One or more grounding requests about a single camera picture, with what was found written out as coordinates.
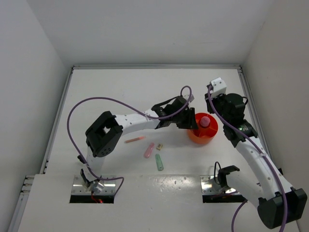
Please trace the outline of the orange highlighter pen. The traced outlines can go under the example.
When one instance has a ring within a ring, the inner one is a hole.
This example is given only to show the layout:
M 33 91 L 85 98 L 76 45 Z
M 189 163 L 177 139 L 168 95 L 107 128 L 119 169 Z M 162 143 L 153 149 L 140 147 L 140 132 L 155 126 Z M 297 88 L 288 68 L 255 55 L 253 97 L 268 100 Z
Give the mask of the orange highlighter pen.
M 132 142 L 143 140 L 143 139 L 145 139 L 145 136 L 140 136 L 140 137 L 136 137 L 136 138 L 133 138 L 133 139 L 125 140 L 124 143 L 128 144 L 128 143 L 132 143 Z

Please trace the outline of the pink capped clear tube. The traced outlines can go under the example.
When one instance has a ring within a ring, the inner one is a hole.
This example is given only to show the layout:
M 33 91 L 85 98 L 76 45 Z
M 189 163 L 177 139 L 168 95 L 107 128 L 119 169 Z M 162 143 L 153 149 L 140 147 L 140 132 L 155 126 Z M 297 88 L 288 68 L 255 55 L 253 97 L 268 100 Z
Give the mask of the pink capped clear tube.
M 211 120 L 207 116 L 204 116 L 204 117 L 201 118 L 199 123 L 200 123 L 201 127 L 207 128 L 210 125 Z

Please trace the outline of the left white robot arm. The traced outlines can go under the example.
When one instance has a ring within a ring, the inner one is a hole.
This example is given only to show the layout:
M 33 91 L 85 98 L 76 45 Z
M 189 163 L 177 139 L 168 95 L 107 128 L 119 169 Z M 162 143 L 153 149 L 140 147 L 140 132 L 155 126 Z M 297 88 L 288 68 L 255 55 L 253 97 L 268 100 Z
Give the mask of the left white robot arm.
M 121 136 L 148 129 L 160 129 L 174 123 L 179 129 L 197 129 L 195 109 L 189 107 L 193 95 L 180 95 L 154 105 L 141 114 L 113 115 L 103 112 L 86 130 L 87 156 L 81 177 L 87 189 L 92 189 L 101 179 L 105 157 L 113 152 Z

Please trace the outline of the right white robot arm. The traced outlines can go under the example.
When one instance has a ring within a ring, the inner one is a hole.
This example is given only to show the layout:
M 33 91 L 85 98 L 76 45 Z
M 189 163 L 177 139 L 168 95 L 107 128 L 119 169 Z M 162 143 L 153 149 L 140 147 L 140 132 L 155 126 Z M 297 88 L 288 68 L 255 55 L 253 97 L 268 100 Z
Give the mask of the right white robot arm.
M 255 206 L 267 228 L 284 231 L 287 223 L 302 217 L 308 199 L 306 192 L 295 189 L 263 149 L 256 130 L 244 118 L 246 102 L 241 95 L 209 90 L 205 100 L 208 112 L 216 114 L 223 122 L 226 138 L 245 158 L 259 182 L 247 180 L 240 168 L 231 165 L 218 171 L 218 184 L 241 193 Z

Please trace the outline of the pink correction tape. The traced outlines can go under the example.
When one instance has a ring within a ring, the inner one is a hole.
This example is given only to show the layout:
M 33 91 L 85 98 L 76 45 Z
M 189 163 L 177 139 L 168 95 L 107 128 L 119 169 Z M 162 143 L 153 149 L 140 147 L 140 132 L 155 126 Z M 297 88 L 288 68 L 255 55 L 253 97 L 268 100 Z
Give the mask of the pink correction tape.
M 152 151 L 153 151 L 154 146 L 155 146 L 154 143 L 150 143 L 150 144 L 149 144 L 148 148 L 146 149 L 146 151 L 145 151 L 144 154 L 143 154 L 143 156 L 144 156 L 145 158 L 149 158 L 149 157 L 150 157 L 150 155 L 151 155 L 151 153 L 152 153 Z

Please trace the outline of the beige eraser block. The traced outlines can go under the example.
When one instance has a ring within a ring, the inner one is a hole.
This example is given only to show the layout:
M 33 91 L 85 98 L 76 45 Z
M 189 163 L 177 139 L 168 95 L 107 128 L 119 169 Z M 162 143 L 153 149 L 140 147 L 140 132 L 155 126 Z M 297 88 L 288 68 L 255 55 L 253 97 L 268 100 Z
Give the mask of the beige eraser block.
M 161 150 L 161 149 L 162 149 L 162 147 L 163 147 L 163 145 L 162 145 L 162 144 L 158 144 L 158 145 L 157 145 L 157 147 L 156 147 L 156 149 L 157 149 L 157 150 Z

